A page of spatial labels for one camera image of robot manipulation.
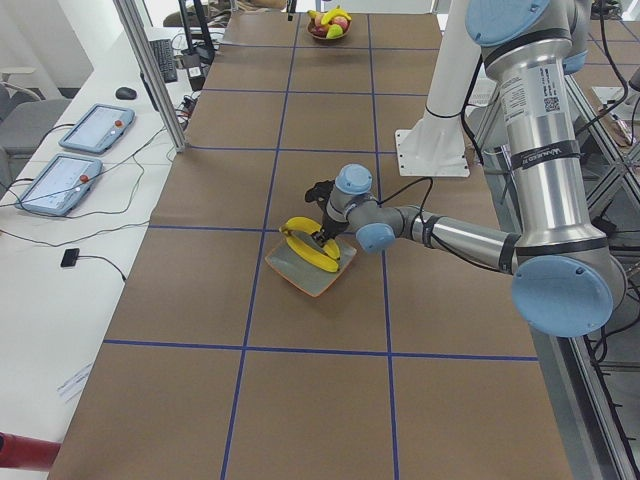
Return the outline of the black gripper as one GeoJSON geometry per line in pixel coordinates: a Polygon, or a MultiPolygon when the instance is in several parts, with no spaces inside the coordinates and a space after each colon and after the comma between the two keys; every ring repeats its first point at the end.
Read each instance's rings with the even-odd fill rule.
{"type": "Polygon", "coordinates": [[[326,242],[334,240],[337,235],[344,233],[348,228],[348,223],[344,218],[336,220],[329,214],[330,196],[334,184],[334,180],[320,181],[305,193],[305,201],[316,203],[322,211],[321,229],[311,234],[311,238],[318,246],[324,246],[326,242]]]}

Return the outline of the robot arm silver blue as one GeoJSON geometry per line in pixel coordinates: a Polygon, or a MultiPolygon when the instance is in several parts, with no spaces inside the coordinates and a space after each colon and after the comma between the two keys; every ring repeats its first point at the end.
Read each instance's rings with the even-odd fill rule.
{"type": "Polygon", "coordinates": [[[465,27],[495,81],[521,216],[517,234],[417,206],[382,207],[371,175],[350,164],[306,198],[323,212],[312,237],[325,245],[353,231],[380,252],[405,238],[512,276],[512,301],[535,329],[578,337],[604,326],[627,281],[605,234],[590,220],[565,77],[586,56],[584,1],[472,1],[465,27]]]}

